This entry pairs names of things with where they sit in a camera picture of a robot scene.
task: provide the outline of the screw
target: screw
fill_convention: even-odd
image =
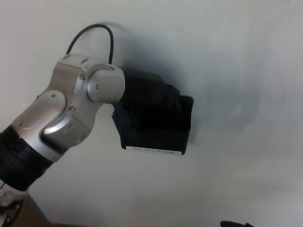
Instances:
[[[70,111],[75,111],[76,110],[76,107],[74,105],[71,105],[69,108],[68,108]]]
[[[82,79],[82,80],[86,80],[86,76],[85,76],[85,74],[81,74],[80,79]]]

